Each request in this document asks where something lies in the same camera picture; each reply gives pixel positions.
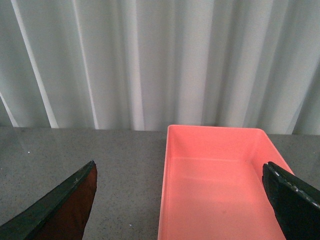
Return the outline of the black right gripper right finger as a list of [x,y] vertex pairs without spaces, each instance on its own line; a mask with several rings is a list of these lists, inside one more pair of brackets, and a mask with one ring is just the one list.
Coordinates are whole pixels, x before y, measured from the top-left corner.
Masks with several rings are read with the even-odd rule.
[[320,191],[274,162],[262,167],[262,183],[287,240],[320,238]]

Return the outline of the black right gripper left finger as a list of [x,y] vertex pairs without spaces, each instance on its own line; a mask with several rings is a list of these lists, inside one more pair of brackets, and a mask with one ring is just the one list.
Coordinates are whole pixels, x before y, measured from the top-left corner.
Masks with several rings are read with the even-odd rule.
[[95,162],[86,165],[26,210],[1,225],[2,240],[81,240],[97,191]]

